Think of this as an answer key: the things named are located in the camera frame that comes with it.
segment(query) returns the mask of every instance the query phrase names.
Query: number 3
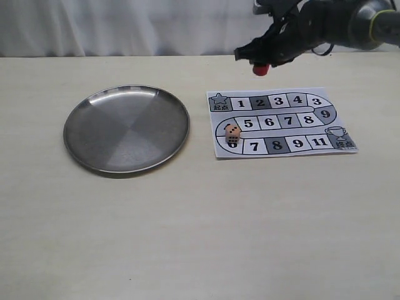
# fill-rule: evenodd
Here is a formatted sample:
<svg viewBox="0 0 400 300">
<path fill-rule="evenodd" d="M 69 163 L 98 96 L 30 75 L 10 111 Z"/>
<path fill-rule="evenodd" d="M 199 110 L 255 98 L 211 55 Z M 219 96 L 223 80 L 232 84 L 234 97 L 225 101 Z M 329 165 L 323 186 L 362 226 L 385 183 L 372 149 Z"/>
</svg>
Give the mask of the number 3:
<svg viewBox="0 0 400 300">
<path fill-rule="evenodd" d="M 280 97 L 275 98 L 275 104 L 276 104 L 276 105 L 281 105 L 281 104 L 283 104 L 282 98 L 280 98 Z"/>
</svg>

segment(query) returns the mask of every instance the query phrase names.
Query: trophy icon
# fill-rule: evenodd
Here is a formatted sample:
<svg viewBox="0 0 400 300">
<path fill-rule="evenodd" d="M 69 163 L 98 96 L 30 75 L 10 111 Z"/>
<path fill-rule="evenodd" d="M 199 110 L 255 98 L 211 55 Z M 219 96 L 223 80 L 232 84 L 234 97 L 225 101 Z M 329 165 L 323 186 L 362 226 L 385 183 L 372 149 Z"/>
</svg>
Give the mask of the trophy icon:
<svg viewBox="0 0 400 300">
<path fill-rule="evenodd" d="M 343 127 L 341 126 L 333 126 L 325 129 L 325 132 L 328 134 L 332 134 L 333 136 L 337 137 L 337 141 L 345 141 L 346 139 L 343 136 L 348 133 Z"/>
</svg>

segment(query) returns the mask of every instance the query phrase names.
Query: number 11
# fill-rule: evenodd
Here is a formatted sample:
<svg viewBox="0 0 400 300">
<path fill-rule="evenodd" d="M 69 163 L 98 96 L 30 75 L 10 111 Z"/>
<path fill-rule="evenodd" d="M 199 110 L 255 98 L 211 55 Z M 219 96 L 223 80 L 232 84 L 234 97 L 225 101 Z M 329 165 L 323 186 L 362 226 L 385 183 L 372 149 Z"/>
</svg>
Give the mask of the number 11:
<svg viewBox="0 0 400 300">
<path fill-rule="evenodd" d="M 321 146 L 321 144 L 318 142 L 317 139 L 312 139 L 312 141 L 315 143 L 315 146 Z M 319 141 L 322 143 L 322 145 L 327 146 L 327 144 L 323 138 L 319 139 Z"/>
</svg>

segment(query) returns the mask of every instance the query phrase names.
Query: dice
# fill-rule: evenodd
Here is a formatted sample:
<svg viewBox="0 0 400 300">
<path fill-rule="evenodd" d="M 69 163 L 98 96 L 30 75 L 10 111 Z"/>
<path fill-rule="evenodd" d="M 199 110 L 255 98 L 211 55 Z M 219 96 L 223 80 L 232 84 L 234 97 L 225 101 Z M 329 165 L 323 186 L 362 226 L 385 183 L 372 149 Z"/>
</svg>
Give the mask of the dice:
<svg viewBox="0 0 400 300">
<path fill-rule="evenodd" d="M 227 125 L 225 127 L 225 140 L 228 144 L 237 144 L 240 139 L 240 128 L 237 125 Z"/>
</svg>

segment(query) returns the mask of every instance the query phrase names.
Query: star icon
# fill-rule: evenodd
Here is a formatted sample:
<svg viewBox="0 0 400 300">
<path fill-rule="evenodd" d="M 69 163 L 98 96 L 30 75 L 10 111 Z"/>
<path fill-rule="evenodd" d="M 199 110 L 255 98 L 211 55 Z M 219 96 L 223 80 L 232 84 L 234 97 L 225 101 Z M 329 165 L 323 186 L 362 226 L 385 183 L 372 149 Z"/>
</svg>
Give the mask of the star icon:
<svg viewBox="0 0 400 300">
<path fill-rule="evenodd" d="M 226 104 L 228 97 L 222 96 L 218 93 L 216 96 L 211 97 L 211 99 L 214 100 L 214 104 Z"/>
</svg>

